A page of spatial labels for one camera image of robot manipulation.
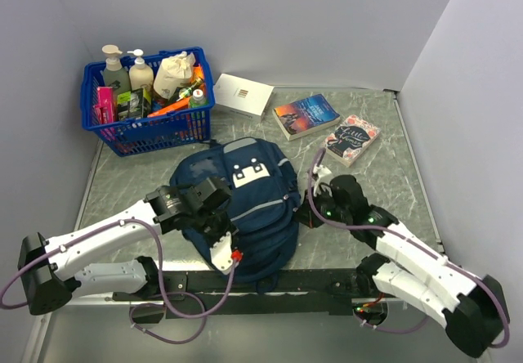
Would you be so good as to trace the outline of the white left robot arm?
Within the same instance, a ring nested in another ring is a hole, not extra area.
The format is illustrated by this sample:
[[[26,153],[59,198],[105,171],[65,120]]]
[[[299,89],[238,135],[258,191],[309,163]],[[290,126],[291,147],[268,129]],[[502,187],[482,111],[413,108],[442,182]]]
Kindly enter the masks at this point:
[[[161,260],[138,257],[102,264],[101,258],[146,238],[192,229],[209,246],[210,263],[224,275],[239,263],[237,232],[226,213],[232,196],[226,181],[208,177],[199,184],[161,186],[134,205],[69,234],[24,238],[18,267],[29,312],[53,312],[77,297],[123,292],[151,299],[161,290]]]

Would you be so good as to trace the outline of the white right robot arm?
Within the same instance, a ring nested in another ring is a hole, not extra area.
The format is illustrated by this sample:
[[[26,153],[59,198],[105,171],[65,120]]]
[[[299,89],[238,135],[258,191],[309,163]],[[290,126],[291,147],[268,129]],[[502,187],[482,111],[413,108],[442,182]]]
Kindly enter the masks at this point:
[[[362,294],[389,294],[417,308],[472,358],[507,346],[510,316],[502,285],[462,269],[396,216],[370,204],[354,176],[313,168],[297,218],[310,228],[327,224],[347,231],[373,250],[357,268]]]

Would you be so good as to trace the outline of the navy blue student backpack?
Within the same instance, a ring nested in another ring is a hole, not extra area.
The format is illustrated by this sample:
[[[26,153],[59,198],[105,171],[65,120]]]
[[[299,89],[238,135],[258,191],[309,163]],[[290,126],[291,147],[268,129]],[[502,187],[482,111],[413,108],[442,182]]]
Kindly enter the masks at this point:
[[[232,191],[227,214],[243,254],[234,281],[253,285],[259,294],[275,290],[299,232],[293,216],[301,195],[291,162],[274,142],[243,137],[183,159],[169,183],[197,185],[212,176],[224,179]]]

